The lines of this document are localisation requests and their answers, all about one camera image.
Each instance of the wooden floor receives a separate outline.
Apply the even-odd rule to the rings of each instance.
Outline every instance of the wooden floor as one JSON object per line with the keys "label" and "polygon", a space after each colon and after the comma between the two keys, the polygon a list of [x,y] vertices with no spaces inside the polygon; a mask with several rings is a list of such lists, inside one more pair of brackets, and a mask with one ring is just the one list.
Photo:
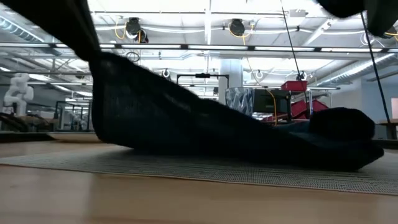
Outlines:
{"label": "wooden floor", "polygon": [[[0,144],[0,157],[115,147]],[[0,166],[0,223],[398,223],[398,197]]]}

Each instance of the gray rug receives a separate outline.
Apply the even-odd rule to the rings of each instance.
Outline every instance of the gray rug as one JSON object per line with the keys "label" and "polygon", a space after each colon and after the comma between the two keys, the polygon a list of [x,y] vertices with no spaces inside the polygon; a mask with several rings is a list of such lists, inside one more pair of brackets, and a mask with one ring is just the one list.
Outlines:
{"label": "gray rug", "polygon": [[239,161],[148,156],[133,150],[90,150],[6,157],[0,164],[145,175],[306,189],[398,195],[398,154],[386,153],[358,172],[327,172]]}

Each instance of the pillar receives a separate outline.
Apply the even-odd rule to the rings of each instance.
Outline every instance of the pillar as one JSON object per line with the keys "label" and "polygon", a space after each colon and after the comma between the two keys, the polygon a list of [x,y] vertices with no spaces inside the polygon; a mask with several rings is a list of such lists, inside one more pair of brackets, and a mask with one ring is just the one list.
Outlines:
{"label": "pillar", "polygon": [[[219,75],[229,75],[229,87],[243,86],[243,67],[242,59],[221,59]],[[225,105],[225,89],[227,89],[228,80],[225,77],[218,78],[218,101]]]}

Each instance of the duct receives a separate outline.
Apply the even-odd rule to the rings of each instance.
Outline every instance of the duct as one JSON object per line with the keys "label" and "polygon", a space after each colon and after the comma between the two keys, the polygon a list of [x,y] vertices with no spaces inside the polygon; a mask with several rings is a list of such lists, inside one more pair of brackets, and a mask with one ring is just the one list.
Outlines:
{"label": "duct", "polygon": [[[394,62],[397,62],[396,54],[387,54],[382,57],[378,57],[375,59],[377,69],[384,68]],[[372,60],[368,61],[360,61],[352,63],[347,67],[344,67],[340,70],[333,72],[325,78],[322,78],[318,81],[316,86],[327,86],[336,83],[345,83],[355,78],[359,78],[363,75],[367,75],[373,72],[373,62]]]}
{"label": "duct", "polygon": [[[44,42],[44,40],[42,40],[40,37],[37,37],[36,35],[23,29],[19,25],[11,22],[10,20],[4,18],[3,16],[0,16],[0,28],[2,30],[8,31],[10,34],[14,34],[15,36],[17,36],[21,39],[24,39],[28,42],[31,42],[31,43],[43,43]],[[58,50],[54,50],[54,49],[43,48],[43,49],[41,49],[41,51],[45,54],[52,54],[55,56],[59,56],[62,54]]]}

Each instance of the ceiling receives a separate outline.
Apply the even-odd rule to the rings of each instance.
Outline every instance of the ceiling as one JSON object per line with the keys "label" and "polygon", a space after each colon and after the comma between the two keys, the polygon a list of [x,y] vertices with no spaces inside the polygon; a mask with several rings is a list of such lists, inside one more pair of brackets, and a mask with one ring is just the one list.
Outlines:
{"label": "ceiling", "polygon": [[[290,46],[280,0],[88,0],[99,41],[103,44],[134,44],[123,37],[124,24],[129,17],[138,17],[150,44],[210,44],[210,45],[266,45]],[[362,47],[363,25],[360,16],[345,20],[332,18],[315,1],[283,0],[287,25],[294,46],[306,47]],[[247,36],[234,37],[228,30],[231,19],[242,19]],[[1,21],[8,21],[21,28],[25,34],[41,42],[57,42],[41,28],[13,12],[0,7]],[[397,47],[398,40],[371,37],[375,48]],[[27,42],[21,36],[0,26],[0,42]],[[10,71],[29,71],[47,75],[51,82],[90,83],[88,64],[78,59],[70,49],[55,49],[53,52],[29,48],[0,48],[0,67]],[[132,50],[107,50],[125,55]],[[280,85],[295,80],[297,67],[291,52],[234,52],[211,50],[133,50],[141,56],[137,63],[154,72],[166,68],[172,79],[178,73],[218,73],[223,58],[241,58],[246,84],[256,84],[250,68],[264,75],[262,85]],[[368,54],[297,53],[297,65],[308,74],[307,80],[314,82],[334,71],[358,60],[369,60]],[[182,77],[181,83],[217,83],[217,79],[195,79]],[[57,90],[69,94],[80,91],[88,94],[91,87],[62,85]],[[192,88],[199,95],[212,95],[212,88]]]}

